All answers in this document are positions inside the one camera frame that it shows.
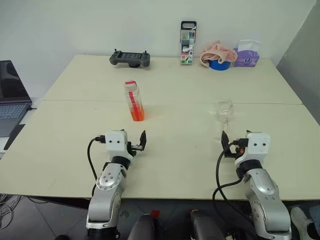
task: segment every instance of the shoe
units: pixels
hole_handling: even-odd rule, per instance
[[[67,235],[59,235],[54,240],[70,240],[70,237]]]
[[[300,240],[314,240],[308,234],[308,225],[313,223],[311,219],[307,219],[305,213],[300,207],[294,207],[290,212],[291,221],[298,229]]]

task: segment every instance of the tissue box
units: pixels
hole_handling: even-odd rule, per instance
[[[235,67],[254,67],[259,59],[259,53],[251,50],[238,51],[238,48],[234,48],[238,54],[238,58],[235,61]]]

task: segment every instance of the gray game controller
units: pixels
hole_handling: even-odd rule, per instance
[[[112,65],[117,65],[117,63],[127,63],[131,68],[137,68],[140,64],[144,67],[148,67],[150,64],[150,54],[147,53],[147,51],[144,51],[143,53],[136,53],[122,52],[115,49],[109,60]]]

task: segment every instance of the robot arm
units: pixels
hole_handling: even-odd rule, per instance
[[[144,131],[140,145],[131,145],[124,130],[105,134],[110,162],[106,162],[96,180],[86,219],[87,239],[118,239],[117,231],[121,196],[125,189],[127,170],[136,150],[145,149],[147,139]]]
[[[228,137],[223,132],[221,143],[225,147]],[[258,236],[271,240],[291,239],[291,220],[287,208],[279,198],[279,188],[267,170],[263,169],[268,154],[270,136],[261,132],[247,132],[246,138],[234,141],[234,157],[238,177],[243,177],[244,193],[249,200],[255,231]]]

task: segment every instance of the beige tabletop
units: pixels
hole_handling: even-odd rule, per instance
[[[146,130],[147,144],[129,168],[124,198],[211,199],[222,151],[216,110],[213,103],[145,103],[145,121],[133,122],[125,102],[46,100],[0,160],[0,192],[91,197],[88,143],[125,129],[134,144]],[[247,129],[271,135],[264,167],[282,200],[320,199],[320,127],[303,105],[236,103],[230,137],[244,137]],[[91,156],[101,172],[105,144],[95,142]],[[235,181],[234,160],[224,159],[220,173],[221,183]],[[245,199],[242,186],[225,193]]]
[[[178,58],[151,57],[147,68],[111,65],[108,56],[77,55],[44,97],[45,100],[124,101],[124,82],[137,81],[148,104],[234,103],[301,104],[270,59],[255,67],[216,71],[181,65]]]

